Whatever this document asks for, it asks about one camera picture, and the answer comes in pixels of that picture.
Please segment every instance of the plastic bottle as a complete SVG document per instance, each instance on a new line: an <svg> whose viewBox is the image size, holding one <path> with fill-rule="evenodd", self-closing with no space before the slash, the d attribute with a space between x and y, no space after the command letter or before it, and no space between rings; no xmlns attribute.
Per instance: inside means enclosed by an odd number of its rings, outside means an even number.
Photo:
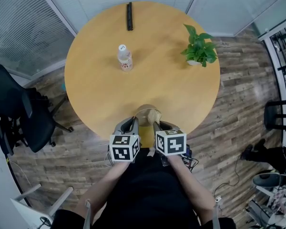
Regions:
<svg viewBox="0 0 286 229"><path fill-rule="evenodd" d="M130 71L133 68L132 54L124 44L119 46L118 60L122 70Z"/></svg>

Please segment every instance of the black shoe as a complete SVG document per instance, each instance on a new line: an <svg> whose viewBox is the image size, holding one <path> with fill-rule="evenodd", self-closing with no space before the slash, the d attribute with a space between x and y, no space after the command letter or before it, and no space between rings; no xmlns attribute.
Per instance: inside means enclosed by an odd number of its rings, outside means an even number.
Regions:
<svg viewBox="0 0 286 229"><path fill-rule="evenodd" d="M254 151L260 151L261 149L263 149L265 142L266 142L266 140L264 138L259 140L258 143L255 144L255 146L254 146Z"/></svg>
<svg viewBox="0 0 286 229"><path fill-rule="evenodd" d="M246 149L244 150L244 152L241 153L240 160L246 160L246 158L249 155L249 153L251 152L252 148L253 148L252 144L248 145L246 147Z"/></svg>

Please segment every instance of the white chair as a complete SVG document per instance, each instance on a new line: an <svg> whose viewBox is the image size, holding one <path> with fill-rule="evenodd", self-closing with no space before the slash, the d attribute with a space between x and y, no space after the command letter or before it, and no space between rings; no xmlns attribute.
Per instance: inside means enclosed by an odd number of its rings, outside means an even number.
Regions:
<svg viewBox="0 0 286 229"><path fill-rule="evenodd" d="M72 193L73 188L68 187L68 189L60 196L60 198L45 212L37 211L23 203L23 200L26 196L36 191L38 188L41 187L41 184L37 184L36 186L32 187L27 192L21 194L16 198L11 198L11 201L24 220L28 223L30 228L32 229L46 229L50 228L53 222L52 216L58 210L58 208L62 205L62 203L66 200L66 198Z"/></svg>

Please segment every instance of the round wooden table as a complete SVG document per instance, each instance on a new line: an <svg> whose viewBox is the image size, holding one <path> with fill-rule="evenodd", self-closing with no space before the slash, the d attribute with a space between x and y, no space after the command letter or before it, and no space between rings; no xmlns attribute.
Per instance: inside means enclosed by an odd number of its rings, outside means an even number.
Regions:
<svg viewBox="0 0 286 229"><path fill-rule="evenodd" d="M133 31L126 4L90 20L74 39L65 65L67 94L78 117L104 139L123 119L152 104L161 120L190 133L210 112L219 88L219 62L190 66L180 52L188 45L183 24L204 32L184 12L156 2L133 2ZM125 44L133 69L121 70L117 52Z"/></svg>

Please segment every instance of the potted plant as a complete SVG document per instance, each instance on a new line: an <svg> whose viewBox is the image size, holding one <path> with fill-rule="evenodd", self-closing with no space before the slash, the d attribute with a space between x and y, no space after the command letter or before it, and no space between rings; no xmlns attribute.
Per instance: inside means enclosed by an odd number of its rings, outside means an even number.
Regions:
<svg viewBox="0 0 286 229"><path fill-rule="evenodd" d="M189 32L189 44L187 49L184 49L181 54L185 55L186 61L189 65L202 64L206 67L206 62L213 63L216 59L216 53L214 52L215 45L211 42L205 42L205 39L212 38L207 33L196 34L196 29L192 25L184 25Z"/></svg>

